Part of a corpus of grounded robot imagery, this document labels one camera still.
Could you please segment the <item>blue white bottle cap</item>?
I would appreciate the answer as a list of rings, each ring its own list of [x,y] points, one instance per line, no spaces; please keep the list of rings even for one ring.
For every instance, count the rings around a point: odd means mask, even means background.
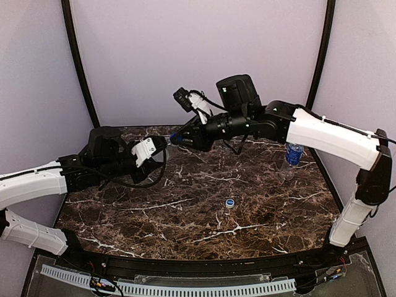
[[[233,208],[235,206],[235,201],[233,199],[227,199],[225,201],[225,206],[227,208]]]

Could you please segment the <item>blue label Pocari Sweat bottle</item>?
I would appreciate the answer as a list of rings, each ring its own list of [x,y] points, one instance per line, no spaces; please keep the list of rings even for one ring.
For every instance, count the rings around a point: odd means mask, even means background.
[[[295,169],[301,161],[304,146],[300,144],[287,143],[286,154],[282,161],[278,175],[283,181],[290,181],[295,175]]]

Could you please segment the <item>Pepsi bottle with blue cap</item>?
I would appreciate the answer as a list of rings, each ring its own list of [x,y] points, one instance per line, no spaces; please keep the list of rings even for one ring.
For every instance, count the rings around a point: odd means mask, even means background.
[[[165,152],[166,152],[166,162],[169,163],[172,160],[175,160],[178,153],[179,148],[177,145],[174,145],[170,141],[169,136],[163,136],[166,142]],[[153,156],[153,160],[159,163],[163,163],[163,152],[159,152],[158,154]]]

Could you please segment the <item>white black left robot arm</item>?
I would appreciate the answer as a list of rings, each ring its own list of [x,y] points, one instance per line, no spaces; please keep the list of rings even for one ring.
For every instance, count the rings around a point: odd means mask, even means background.
[[[80,192],[103,181],[134,189],[151,187],[157,181],[143,181],[156,169],[165,169],[166,147],[162,136],[126,142],[118,128],[103,126],[90,131],[87,145],[78,154],[1,175],[1,239],[56,256],[80,248],[73,232],[27,220],[9,207],[39,197]]]

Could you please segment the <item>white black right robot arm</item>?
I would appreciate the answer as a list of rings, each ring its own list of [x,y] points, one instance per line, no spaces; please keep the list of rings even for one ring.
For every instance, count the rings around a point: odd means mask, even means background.
[[[216,87],[223,102],[223,112],[216,115],[210,109],[212,102],[197,90],[179,88],[174,93],[182,108],[196,115],[170,137],[171,143],[207,152],[216,140],[253,136],[303,145],[356,164],[356,192],[328,235],[330,245],[344,248],[370,212],[389,196],[392,156],[386,133],[338,123],[303,105],[279,100],[263,105],[247,74],[222,79]]]

